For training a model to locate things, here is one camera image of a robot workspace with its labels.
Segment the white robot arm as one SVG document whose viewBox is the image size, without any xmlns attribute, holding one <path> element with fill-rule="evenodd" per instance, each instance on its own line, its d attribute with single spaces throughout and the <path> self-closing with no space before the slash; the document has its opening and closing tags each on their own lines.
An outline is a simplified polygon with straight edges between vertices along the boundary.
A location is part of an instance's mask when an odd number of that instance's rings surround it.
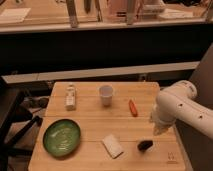
<svg viewBox="0 0 213 171">
<path fill-rule="evenodd" d="M 187 80 L 160 90 L 150 114 L 153 134 L 166 132 L 179 119 L 213 139 L 213 110 L 195 102 L 196 96 L 195 85 Z"/>
</svg>

